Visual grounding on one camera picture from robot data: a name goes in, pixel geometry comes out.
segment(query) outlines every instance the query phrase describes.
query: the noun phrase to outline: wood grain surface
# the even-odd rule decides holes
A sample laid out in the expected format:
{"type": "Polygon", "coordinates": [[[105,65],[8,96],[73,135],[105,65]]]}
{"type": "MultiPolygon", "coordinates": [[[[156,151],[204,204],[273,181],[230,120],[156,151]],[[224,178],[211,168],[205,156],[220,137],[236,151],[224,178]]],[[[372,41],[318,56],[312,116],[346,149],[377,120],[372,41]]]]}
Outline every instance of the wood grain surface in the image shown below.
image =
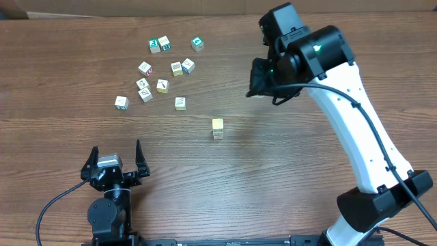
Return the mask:
{"type": "MultiPolygon", "coordinates": [[[[336,25],[393,142],[415,169],[437,177],[437,14],[303,14],[312,30],[336,25]]],[[[0,245],[36,245],[40,211],[81,180],[93,146],[135,169],[141,140],[151,177],[132,189],[134,228],[146,238],[268,238],[319,234],[339,216],[336,197],[356,186],[348,157],[317,105],[245,98],[251,62],[265,57],[260,16],[0,21],[0,245]],[[167,35],[173,48],[150,54],[167,35]],[[205,49],[194,52],[200,35],[205,49]],[[187,57],[192,74],[172,77],[187,57]],[[154,98],[135,81],[150,63],[154,98]],[[169,93],[156,82],[168,79],[169,93]],[[116,96],[130,100],[127,111],[116,96]],[[185,96],[187,110],[174,98],[185,96]],[[212,118],[225,138],[212,139],[212,118]]],[[[437,218],[437,188],[421,201],[437,218]]],[[[42,221],[44,246],[91,240],[85,185],[42,221]]],[[[424,243],[437,233],[415,206],[384,224],[424,243]]],[[[384,234],[387,245],[403,241],[384,234]]]]}

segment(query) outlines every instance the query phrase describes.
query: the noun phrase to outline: green light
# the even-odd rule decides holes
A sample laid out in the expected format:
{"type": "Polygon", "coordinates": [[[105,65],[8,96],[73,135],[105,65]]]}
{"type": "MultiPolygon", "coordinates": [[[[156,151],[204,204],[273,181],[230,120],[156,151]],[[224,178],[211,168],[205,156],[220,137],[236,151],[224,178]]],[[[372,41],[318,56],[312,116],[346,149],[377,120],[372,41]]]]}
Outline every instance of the green light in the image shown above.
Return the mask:
{"type": "Polygon", "coordinates": [[[315,52],[318,52],[322,48],[322,45],[314,45],[313,49],[315,52]]]}

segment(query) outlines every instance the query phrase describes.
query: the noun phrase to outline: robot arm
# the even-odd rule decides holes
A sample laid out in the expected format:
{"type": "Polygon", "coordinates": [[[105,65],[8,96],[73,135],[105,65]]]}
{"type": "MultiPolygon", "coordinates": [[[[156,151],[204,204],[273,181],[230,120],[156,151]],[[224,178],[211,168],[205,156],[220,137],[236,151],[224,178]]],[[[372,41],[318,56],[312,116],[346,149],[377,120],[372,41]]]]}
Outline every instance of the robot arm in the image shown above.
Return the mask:
{"type": "Polygon", "coordinates": [[[341,216],[323,233],[320,244],[357,245],[374,227],[409,205],[411,197],[430,189],[431,177],[427,171],[414,172],[393,145],[365,93],[354,55],[336,27],[311,33],[290,3],[269,11],[259,25],[270,49],[268,59],[253,61],[247,96],[272,96],[273,104],[280,105],[298,96],[302,87],[319,85],[307,88],[308,93],[338,135],[357,182],[356,188],[337,198],[341,216]],[[362,112],[345,96],[367,113],[382,144],[362,112]]]}

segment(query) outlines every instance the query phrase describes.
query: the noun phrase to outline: brown wooden tabletop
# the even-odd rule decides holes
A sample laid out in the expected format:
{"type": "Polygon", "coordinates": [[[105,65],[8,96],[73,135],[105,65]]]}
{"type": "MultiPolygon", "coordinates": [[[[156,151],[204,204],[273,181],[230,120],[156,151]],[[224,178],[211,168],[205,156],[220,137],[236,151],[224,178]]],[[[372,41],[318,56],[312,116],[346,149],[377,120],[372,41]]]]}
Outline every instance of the brown wooden tabletop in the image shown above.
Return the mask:
{"type": "MultiPolygon", "coordinates": [[[[312,30],[336,25],[365,89],[413,168],[437,178],[437,14],[303,14],[312,30]]],[[[0,245],[36,245],[42,208],[81,181],[93,146],[135,169],[140,139],[152,175],[132,189],[134,229],[146,238],[199,240],[320,234],[339,216],[336,198],[356,186],[349,159],[317,105],[302,93],[279,107],[245,98],[252,60],[265,57],[260,16],[0,21],[0,245]],[[150,54],[167,35],[172,49],[150,54]],[[196,53],[195,36],[205,40],[196,53]],[[187,57],[192,74],[173,77],[187,57]],[[135,81],[141,62],[154,98],[135,81]],[[169,93],[156,92],[158,79],[169,93]],[[127,96],[127,111],[114,107],[127,96]],[[187,99],[176,111],[176,96],[187,99]],[[225,138],[212,139],[223,118],[225,138]]],[[[421,201],[437,218],[437,188],[421,201]]],[[[88,184],[49,208],[44,246],[91,240],[88,184]]],[[[424,243],[437,233],[416,206],[384,224],[424,243]]],[[[387,245],[403,242],[384,234],[387,245]]]]}

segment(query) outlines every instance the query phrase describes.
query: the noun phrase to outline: cube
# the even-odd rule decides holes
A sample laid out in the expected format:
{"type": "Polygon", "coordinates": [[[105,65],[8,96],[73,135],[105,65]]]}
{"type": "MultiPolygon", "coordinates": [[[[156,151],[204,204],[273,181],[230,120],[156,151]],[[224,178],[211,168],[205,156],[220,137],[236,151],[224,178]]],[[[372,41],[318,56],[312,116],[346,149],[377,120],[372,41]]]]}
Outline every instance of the cube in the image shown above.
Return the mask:
{"type": "Polygon", "coordinates": [[[115,107],[118,109],[127,110],[129,106],[129,100],[127,97],[124,96],[118,96],[115,99],[115,107]]]}
{"type": "Polygon", "coordinates": [[[150,85],[149,85],[149,83],[148,83],[144,78],[138,80],[138,81],[137,81],[137,85],[138,85],[138,88],[139,88],[140,90],[142,90],[142,89],[144,89],[144,88],[147,88],[147,89],[151,90],[151,89],[150,89],[150,85]]]}
{"type": "Polygon", "coordinates": [[[164,79],[159,79],[156,84],[156,90],[161,93],[169,92],[169,82],[164,79]]]}
{"type": "Polygon", "coordinates": [[[179,75],[183,75],[184,72],[182,72],[182,66],[180,64],[180,62],[175,62],[171,64],[171,69],[173,71],[173,75],[174,76],[179,76],[179,75]]]}
{"type": "Polygon", "coordinates": [[[171,48],[170,41],[166,36],[159,38],[158,41],[163,51],[168,51],[171,48]]]}
{"type": "Polygon", "coordinates": [[[223,119],[212,120],[212,136],[214,139],[223,139],[223,119]]]}
{"type": "Polygon", "coordinates": [[[161,48],[159,48],[159,43],[158,43],[158,40],[156,38],[149,40],[149,48],[150,48],[150,52],[152,52],[152,54],[157,53],[157,52],[161,52],[161,48]]]}
{"type": "Polygon", "coordinates": [[[194,70],[194,62],[186,58],[185,61],[182,63],[182,69],[187,74],[190,74],[194,70]]]}
{"type": "Polygon", "coordinates": [[[138,94],[145,103],[153,98],[152,93],[150,93],[149,89],[147,88],[142,89],[138,92],[138,94]]]}
{"type": "Polygon", "coordinates": [[[138,67],[139,72],[144,74],[144,76],[148,77],[152,72],[152,66],[147,62],[143,61],[143,63],[138,67]]]}
{"type": "Polygon", "coordinates": [[[191,40],[191,47],[197,52],[203,49],[203,44],[203,40],[199,36],[191,40]]]}
{"type": "Polygon", "coordinates": [[[175,108],[176,110],[185,110],[186,109],[186,100],[185,98],[176,98],[175,99],[175,108]]]}

